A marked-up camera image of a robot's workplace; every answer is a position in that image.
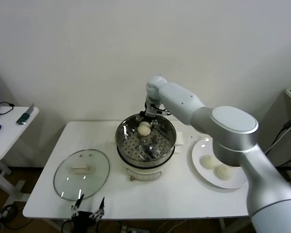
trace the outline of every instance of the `steamed bun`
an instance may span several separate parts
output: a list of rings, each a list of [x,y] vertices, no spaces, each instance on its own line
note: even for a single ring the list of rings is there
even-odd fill
[[[221,180],[227,181],[227,180],[231,179],[231,177],[233,175],[233,171],[229,166],[227,166],[225,164],[221,164],[215,168],[215,174]]]
[[[200,159],[200,163],[207,169],[214,169],[218,165],[218,161],[213,155],[204,155]]]

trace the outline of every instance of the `metal rim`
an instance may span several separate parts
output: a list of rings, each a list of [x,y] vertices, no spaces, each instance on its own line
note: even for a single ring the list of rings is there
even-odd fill
[[[138,169],[153,169],[153,168],[157,168],[157,167],[160,167],[160,166],[164,165],[164,164],[165,164],[167,161],[169,161],[170,158],[173,156],[173,154],[174,154],[174,152],[175,152],[175,148],[176,148],[176,147],[173,148],[173,151],[171,152],[170,156],[169,156],[168,159],[165,160],[163,163],[161,163],[161,164],[159,164],[159,165],[155,165],[155,166],[143,167],[143,166],[137,166],[137,165],[131,164],[130,162],[126,161],[126,160],[123,158],[123,156],[121,155],[120,150],[119,150],[118,147],[116,146],[116,150],[117,150],[117,153],[118,153],[118,155],[120,156],[120,158],[121,158],[125,163],[127,163],[128,165],[130,165],[130,166],[132,166],[132,167],[134,167],[134,168],[138,168]]]
[[[74,155],[74,154],[76,154],[76,153],[79,153],[79,152],[81,152],[81,151],[86,151],[86,150],[94,150],[94,151],[98,151],[98,152],[100,152],[103,156],[105,156],[106,159],[107,159],[107,161],[108,161],[109,171],[108,171],[108,175],[107,175],[107,177],[106,177],[106,180],[104,181],[104,183],[102,184],[102,186],[101,186],[101,187],[100,187],[96,192],[94,192],[93,194],[89,195],[88,197],[83,198],[83,200],[92,197],[92,196],[93,196],[94,194],[96,194],[96,193],[97,193],[97,192],[98,192],[98,191],[99,191],[99,190],[104,186],[104,184],[106,183],[106,181],[107,181],[107,179],[108,179],[108,177],[109,177],[109,174],[110,174],[110,169],[111,169],[110,161],[109,161],[108,157],[106,156],[106,154],[103,153],[103,152],[100,151],[100,150],[97,150],[97,149],[85,149],[85,150],[79,150],[79,151],[74,152],[73,154],[69,155],[67,158],[65,158],[65,159],[64,159],[64,160],[63,160],[63,161],[58,165],[58,167],[57,167],[57,169],[56,169],[56,171],[55,171],[54,178],[53,178],[53,187],[54,187],[54,190],[55,190],[56,194],[57,194],[59,197],[61,197],[61,195],[57,192],[56,187],[55,187],[55,176],[56,176],[56,174],[57,174],[57,171],[58,171],[59,167],[60,167],[60,166],[63,164],[63,162],[66,161],[70,156],[72,156],[72,155]],[[61,198],[62,198],[62,199],[65,199],[65,200],[74,200],[74,199],[68,199],[68,198],[64,198],[64,197],[61,197]]]

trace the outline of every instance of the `white wall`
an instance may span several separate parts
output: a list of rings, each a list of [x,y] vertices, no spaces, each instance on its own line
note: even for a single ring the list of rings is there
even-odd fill
[[[0,0],[0,100],[41,111],[8,163],[42,166],[68,121],[139,112],[154,74],[263,120],[291,86],[291,0]]]

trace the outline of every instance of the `white side table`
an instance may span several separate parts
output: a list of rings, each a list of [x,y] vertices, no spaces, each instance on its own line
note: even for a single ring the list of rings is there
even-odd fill
[[[0,107],[0,112],[8,111],[10,107]],[[33,119],[39,113],[39,109],[34,107],[27,124],[17,125],[16,121],[28,109],[28,107],[14,107],[14,109],[5,114],[0,115],[0,160],[6,155],[12,145],[18,140],[25,129],[30,125]],[[5,178],[5,174],[10,174],[10,169],[2,162],[0,162],[0,188],[10,195],[5,205],[12,204],[14,201],[27,201],[29,194],[21,193],[21,189],[25,181],[18,181],[16,186],[11,185]]]

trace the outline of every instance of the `glass lid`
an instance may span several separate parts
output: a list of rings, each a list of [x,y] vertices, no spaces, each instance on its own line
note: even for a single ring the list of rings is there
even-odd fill
[[[107,156],[99,150],[80,150],[66,158],[54,175],[56,193],[66,200],[94,195],[105,184],[110,172]]]

